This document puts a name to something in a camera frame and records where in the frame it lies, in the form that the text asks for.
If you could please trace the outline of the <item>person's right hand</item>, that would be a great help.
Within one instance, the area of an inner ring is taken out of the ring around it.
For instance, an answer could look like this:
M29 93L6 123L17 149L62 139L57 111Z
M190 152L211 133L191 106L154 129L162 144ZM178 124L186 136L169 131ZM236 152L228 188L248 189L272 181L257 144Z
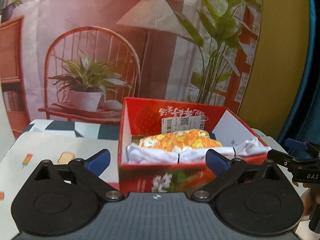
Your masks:
M300 197L304 205L303 216L309 216L312 206L319 204L319 184L303 183L302 187L306 188L306 191Z

